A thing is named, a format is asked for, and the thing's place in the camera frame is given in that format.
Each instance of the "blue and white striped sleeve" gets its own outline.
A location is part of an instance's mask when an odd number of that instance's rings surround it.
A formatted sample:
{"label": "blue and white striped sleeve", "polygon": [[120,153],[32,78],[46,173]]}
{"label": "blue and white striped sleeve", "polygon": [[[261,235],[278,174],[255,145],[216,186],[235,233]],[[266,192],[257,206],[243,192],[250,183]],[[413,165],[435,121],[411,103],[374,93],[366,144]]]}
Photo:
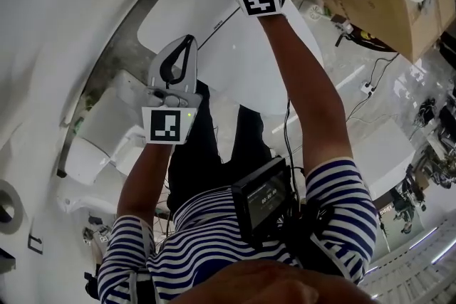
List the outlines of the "blue and white striped sleeve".
{"label": "blue and white striped sleeve", "polygon": [[355,163],[333,159],[313,169],[306,180],[307,201],[333,208],[324,230],[312,240],[347,279],[359,283],[371,261],[377,234],[377,210]]}
{"label": "blue and white striped sleeve", "polygon": [[122,216],[115,221],[108,249],[98,271],[101,303],[136,303],[138,273],[143,272],[155,252],[152,230],[136,216]]}

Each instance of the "display screen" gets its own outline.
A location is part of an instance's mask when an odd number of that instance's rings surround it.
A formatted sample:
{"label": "display screen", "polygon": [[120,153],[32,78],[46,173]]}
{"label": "display screen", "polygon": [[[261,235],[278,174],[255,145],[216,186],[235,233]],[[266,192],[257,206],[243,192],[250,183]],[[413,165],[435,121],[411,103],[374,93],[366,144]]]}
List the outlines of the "display screen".
{"label": "display screen", "polygon": [[247,196],[250,223],[255,229],[270,213],[276,210],[286,198],[284,173],[280,172]]}

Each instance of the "white roll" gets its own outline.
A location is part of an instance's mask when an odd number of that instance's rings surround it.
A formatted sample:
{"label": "white roll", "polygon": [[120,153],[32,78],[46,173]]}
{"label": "white roll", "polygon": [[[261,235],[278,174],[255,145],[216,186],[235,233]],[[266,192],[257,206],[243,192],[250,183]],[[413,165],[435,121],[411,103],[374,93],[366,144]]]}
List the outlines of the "white roll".
{"label": "white roll", "polygon": [[[24,206],[17,191],[6,181],[0,179],[0,233],[16,233],[24,218]],[[7,209],[14,209],[13,216],[7,214]]]}

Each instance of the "person's forearm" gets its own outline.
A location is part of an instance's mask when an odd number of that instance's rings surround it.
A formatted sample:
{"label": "person's forearm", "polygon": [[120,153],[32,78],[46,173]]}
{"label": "person's forearm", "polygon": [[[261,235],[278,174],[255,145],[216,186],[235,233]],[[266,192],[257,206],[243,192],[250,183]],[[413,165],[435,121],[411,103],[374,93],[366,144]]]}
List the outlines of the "person's forearm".
{"label": "person's forearm", "polygon": [[259,18],[303,132],[304,169],[352,157],[345,110],[333,83],[284,16]]}
{"label": "person's forearm", "polygon": [[171,149],[171,145],[148,144],[145,147],[123,185],[118,216],[138,216],[153,226]]}

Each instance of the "electronic device with screen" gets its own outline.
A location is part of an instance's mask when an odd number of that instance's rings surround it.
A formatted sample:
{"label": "electronic device with screen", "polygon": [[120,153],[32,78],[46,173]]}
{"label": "electronic device with screen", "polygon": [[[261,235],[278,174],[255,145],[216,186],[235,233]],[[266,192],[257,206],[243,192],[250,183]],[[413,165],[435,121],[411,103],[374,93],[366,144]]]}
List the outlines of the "electronic device with screen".
{"label": "electronic device with screen", "polygon": [[261,246],[292,205],[290,167],[276,157],[233,184],[232,193],[242,239]]}

